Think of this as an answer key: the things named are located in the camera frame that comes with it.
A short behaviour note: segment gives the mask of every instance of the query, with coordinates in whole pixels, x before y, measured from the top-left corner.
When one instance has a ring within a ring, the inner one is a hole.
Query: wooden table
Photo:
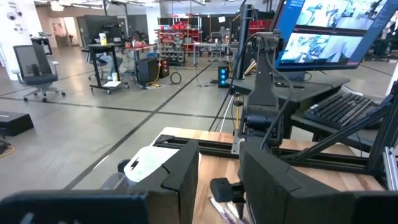
[[[208,131],[167,127],[163,129],[161,134],[169,134],[181,138],[193,138],[227,143],[233,142],[233,135],[227,133],[214,133]],[[313,144],[315,144],[315,142],[284,139],[281,147],[285,149],[302,150],[306,147],[310,147]],[[336,144],[328,148],[324,151],[324,153],[344,154],[351,156],[354,155],[348,146],[340,144]],[[202,156],[199,166],[199,180],[197,197],[195,201],[195,211],[193,214],[194,224],[225,223],[208,199],[208,197],[211,196],[210,180],[213,178],[226,177],[231,183],[238,182],[238,167],[239,161],[236,159]],[[303,167],[294,168],[340,191],[383,190],[380,184],[373,177],[368,175],[350,174],[345,172],[335,172]]]

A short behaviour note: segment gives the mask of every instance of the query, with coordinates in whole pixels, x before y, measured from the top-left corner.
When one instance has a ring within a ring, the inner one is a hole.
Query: black computer tower
[[[218,88],[227,88],[229,85],[225,82],[229,76],[228,64],[218,66]]]
[[[155,57],[140,59],[137,61],[138,83],[145,85],[154,82],[157,78],[158,66]]]

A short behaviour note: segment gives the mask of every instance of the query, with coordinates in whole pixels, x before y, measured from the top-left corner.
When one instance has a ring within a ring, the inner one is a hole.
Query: white wire
[[[220,133],[223,132],[223,126],[224,126],[225,117],[226,117],[226,114],[227,114],[227,112],[228,112],[228,108],[229,108],[229,106],[231,106],[231,103],[232,103],[232,101],[234,100],[234,98],[235,98],[235,96],[231,96],[231,99],[230,99],[230,101],[229,101],[229,103],[228,103],[228,106],[226,107],[226,110],[225,110],[225,112],[224,112],[223,122],[222,122],[221,128],[220,128]]]

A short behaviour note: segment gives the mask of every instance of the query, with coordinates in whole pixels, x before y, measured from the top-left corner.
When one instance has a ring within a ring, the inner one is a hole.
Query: table leg
[[[97,56],[95,55],[94,50],[90,51],[91,51],[91,59],[94,65],[95,78],[97,79],[97,86],[101,87],[102,85],[101,85],[100,73],[98,72],[98,66],[97,66]]]
[[[197,64],[197,48],[195,46],[193,46],[193,65],[192,66],[196,66]]]
[[[113,57],[114,71],[118,74],[118,80],[120,80],[118,60],[116,58],[116,52],[114,50],[114,47],[112,47],[112,57]]]
[[[136,76],[137,83],[139,83],[138,71],[137,71],[137,63],[136,63],[136,60],[137,60],[136,51],[133,51],[131,55],[132,55],[132,67],[134,68],[134,74]]]

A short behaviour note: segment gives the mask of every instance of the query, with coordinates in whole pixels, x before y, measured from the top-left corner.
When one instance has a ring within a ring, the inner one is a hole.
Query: ceiling light
[[[83,7],[83,8],[86,8],[86,9],[90,8],[89,6],[82,6],[82,5],[76,5],[76,4],[73,4],[72,6],[74,6],[74,7]]]
[[[93,6],[102,6],[103,3],[104,2],[102,0],[100,0],[100,1],[85,1],[85,2],[82,2],[82,4],[93,5]]]
[[[60,12],[60,11],[63,11],[63,6],[61,6],[57,2],[51,2],[51,10],[56,11],[56,12]]]
[[[201,6],[206,6],[206,3],[201,2],[199,0],[191,0],[191,2],[197,3],[197,4],[201,5]]]

